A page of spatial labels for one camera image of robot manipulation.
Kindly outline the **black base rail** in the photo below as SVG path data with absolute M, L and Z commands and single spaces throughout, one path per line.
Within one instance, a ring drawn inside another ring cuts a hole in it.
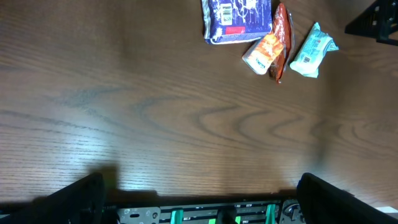
M 105 223 L 135 224 L 216 224 L 223 216 L 239 224 L 305 224 L 296 199 L 263 200 L 151 207 L 107 206 L 102 209 Z

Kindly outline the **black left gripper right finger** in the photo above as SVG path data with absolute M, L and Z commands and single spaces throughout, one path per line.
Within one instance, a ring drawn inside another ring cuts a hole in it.
M 297 200 L 310 224 L 397 224 L 396 218 L 308 172 L 298 182 Z

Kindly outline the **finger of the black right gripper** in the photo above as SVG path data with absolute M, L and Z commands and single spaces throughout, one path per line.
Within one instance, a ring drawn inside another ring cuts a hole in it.
M 345 34 L 369 37 L 397 46 L 389 36 L 397 32 L 397 0 L 376 0 L 345 27 Z

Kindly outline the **red purple snack bag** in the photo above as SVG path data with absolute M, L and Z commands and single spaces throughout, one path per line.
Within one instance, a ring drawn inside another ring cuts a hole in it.
M 271 0 L 202 0 L 204 39 L 208 44 L 238 44 L 272 31 Z

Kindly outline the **brown orange snack packet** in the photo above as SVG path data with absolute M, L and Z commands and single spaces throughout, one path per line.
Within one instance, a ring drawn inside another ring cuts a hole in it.
M 269 73 L 270 76 L 280 84 L 280 79 L 285 72 L 295 45 L 292 14 L 283 3 L 280 3 L 275 11 L 272 31 L 283 45 L 283 49 L 271 64 Z

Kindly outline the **teal snack packet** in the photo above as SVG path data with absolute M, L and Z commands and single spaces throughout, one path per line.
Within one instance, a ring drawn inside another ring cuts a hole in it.
M 319 66 L 327 52 L 339 50 L 333 38 L 321 31 L 318 22 L 314 23 L 301 49 L 295 59 L 290 63 L 290 68 L 304 77 L 317 78 Z

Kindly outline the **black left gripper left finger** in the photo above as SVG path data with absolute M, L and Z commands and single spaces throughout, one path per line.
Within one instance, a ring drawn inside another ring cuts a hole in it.
M 100 223 L 104 202 L 103 175 L 96 172 L 34 205 L 1 218 L 1 223 Z

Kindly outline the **orange white snack packet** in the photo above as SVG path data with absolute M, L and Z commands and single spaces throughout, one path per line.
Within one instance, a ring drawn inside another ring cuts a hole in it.
M 242 59 L 257 75 L 265 75 L 283 49 L 284 45 L 278 38 L 269 33 L 250 47 Z

